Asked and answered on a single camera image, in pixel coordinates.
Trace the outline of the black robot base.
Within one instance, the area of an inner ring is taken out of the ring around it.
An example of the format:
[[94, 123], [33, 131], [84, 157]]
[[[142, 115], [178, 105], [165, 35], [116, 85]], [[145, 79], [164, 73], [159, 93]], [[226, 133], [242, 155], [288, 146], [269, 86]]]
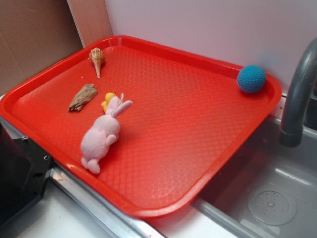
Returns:
[[38, 203], [53, 159], [32, 139], [13, 139], [0, 127], [0, 227]]

